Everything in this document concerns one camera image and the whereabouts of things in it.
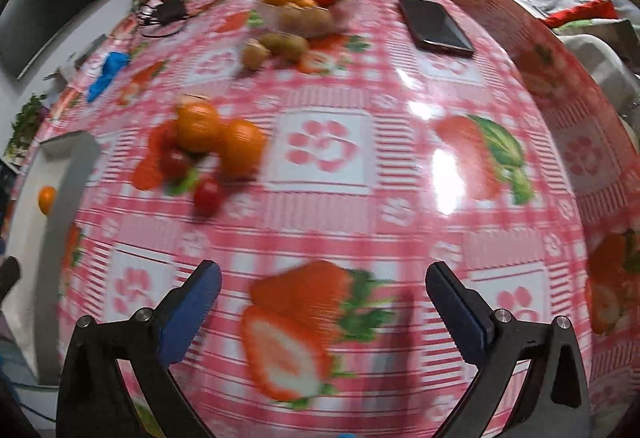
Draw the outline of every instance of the green plant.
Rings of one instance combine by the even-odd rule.
[[[46,94],[31,95],[29,101],[22,106],[20,113],[12,123],[14,133],[6,146],[6,153],[17,154],[28,149],[42,123],[42,100]]]

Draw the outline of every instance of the blue cloth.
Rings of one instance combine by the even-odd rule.
[[[118,72],[127,64],[129,64],[129,55],[118,52],[109,53],[109,56],[107,56],[102,66],[102,74],[89,88],[89,92],[86,95],[86,101],[91,103],[98,98],[102,92],[109,87],[109,84],[111,84],[111,81],[115,78]]]

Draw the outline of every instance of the black smartphone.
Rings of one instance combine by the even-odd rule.
[[[473,45],[441,4],[423,0],[398,2],[416,46],[434,52],[474,55]]]

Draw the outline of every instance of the pink checkered tablecloth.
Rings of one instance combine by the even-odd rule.
[[[128,318],[212,259],[222,293],[172,371],[218,438],[427,437],[475,373],[425,293],[426,267],[443,260],[492,307],[531,321],[569,316],[592,386],[609,389],[594,409],[627,401],[640,378],[638,310],[594,336],[585,260],[606,234],[634,227],[638,159],[560,42],[509,0],[434,0],[476,48],[473,59],[436,55],[414,47],[397,0],[363,0],[349,32],[316,42],[313,57],[245,75],[239,47],[261,32],[258,1],[225,0],[167,39],[108,41],[74,86],[84,91],[111,50],[132,48],[130,66],[38,134],[86,130],[103,149],[78,212],[84,238],[60,303],[61,353],[80,315]],[[536,62],[541,49],[548,56]],[[119,105],[119,89],[159,60],[166,68],[151,88]],[[270,137],[257,180],[206,223],[192,217],[190,194],[131,182],[149,132],[181,93],[206,95],[223,118],[249,119]],[[487,137],[510,147],[498,156],[510,166],[489,142],[469,141]],[[200,173],[216,165],[211,156]],[[252,380],[270,365],[248,364],[243,313],[257,302],[252,285],[315,259],[368,271],[377,282],[367,309],[380,317],[364,335],[323,344],[348,374],[302,405],[274,404]],[[514,371],[489,433],[525,372]]]

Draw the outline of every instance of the bowl of fruit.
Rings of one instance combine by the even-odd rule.
[[[308,39],[344,31],[361,0],[262,0],[257,11],[272,32]]]

